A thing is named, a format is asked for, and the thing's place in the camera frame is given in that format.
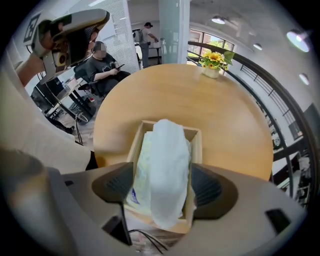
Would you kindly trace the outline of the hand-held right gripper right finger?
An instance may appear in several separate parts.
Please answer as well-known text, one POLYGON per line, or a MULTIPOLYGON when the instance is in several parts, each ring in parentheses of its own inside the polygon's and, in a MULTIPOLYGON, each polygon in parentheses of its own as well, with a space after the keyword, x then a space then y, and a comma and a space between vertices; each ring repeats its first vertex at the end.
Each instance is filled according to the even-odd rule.
POLYGON ((174 256, 272 256, 292 238, 306 211, 274 184, 192 164, 196 209, 174 256))

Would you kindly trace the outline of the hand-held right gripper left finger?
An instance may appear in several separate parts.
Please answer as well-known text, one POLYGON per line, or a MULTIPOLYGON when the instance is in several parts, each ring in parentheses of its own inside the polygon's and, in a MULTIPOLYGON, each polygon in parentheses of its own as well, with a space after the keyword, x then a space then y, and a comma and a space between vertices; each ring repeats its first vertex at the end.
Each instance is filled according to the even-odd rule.
POLYGON ((67 229, 69 256, 133 256, 124 201, 133 184, 133 163, 61 174, 49 168, 50 189, 67 229))

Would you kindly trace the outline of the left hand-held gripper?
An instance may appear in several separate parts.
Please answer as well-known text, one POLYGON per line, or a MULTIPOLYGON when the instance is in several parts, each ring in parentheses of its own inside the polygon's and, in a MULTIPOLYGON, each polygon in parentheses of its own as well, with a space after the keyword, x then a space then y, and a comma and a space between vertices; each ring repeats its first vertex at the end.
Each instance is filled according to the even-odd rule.
POLYGON ((41 13, 32 16, 27 24, 23 44, 31 48, 30 55, 23 63, 23 84, 41 72, 45 72, 40 81, 47 82, 70 66, 82 62, 94 43, 101 28, 109 21, 110 13, 104 9, 89 9, 74 12, 50 20, 41 13), (38 25, 50 20, 49 28, 52 49, 45 49, 39 42, 38 25))

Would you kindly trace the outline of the person's left hand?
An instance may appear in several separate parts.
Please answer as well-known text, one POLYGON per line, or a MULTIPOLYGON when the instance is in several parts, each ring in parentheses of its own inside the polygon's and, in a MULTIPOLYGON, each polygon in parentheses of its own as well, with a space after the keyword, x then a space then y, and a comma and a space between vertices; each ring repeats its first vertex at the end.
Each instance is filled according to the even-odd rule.
POLYGON ((43 20, 38 25, 38 41, 46 50, 51 50, 54 47, 51 37, 51 21, 43 20))

